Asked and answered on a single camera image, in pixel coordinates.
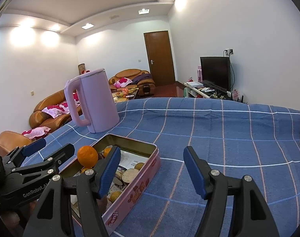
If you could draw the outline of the left hand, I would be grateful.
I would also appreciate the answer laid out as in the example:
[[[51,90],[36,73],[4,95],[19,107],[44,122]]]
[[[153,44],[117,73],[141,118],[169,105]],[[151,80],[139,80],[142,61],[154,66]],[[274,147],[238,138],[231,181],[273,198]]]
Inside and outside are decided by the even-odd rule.
[[[5,214],[0,215],[0,219],[8,230],[18,229],[19,227],[24,229],[34,211],[37,201],[38,200],[23,205],[14,212],[6,212]]]

